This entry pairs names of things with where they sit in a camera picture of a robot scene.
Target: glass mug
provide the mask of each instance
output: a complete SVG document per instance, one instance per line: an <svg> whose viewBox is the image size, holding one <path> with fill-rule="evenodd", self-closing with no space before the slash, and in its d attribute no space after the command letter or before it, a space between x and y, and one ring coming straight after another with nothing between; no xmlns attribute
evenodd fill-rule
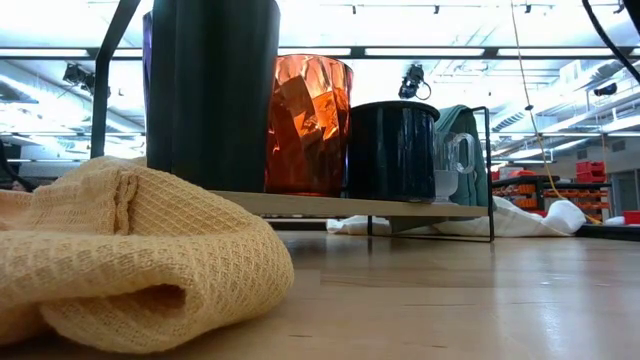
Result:
<svg viewBox="0 0 640 360"><path fill-rule="evenodd" d="M460 163L460 145L467 142L467 166ZM469 174L475 166L473 136L462 133L437 133L434 143L436 202L450 202L458 190L458 174Z"/></svg>

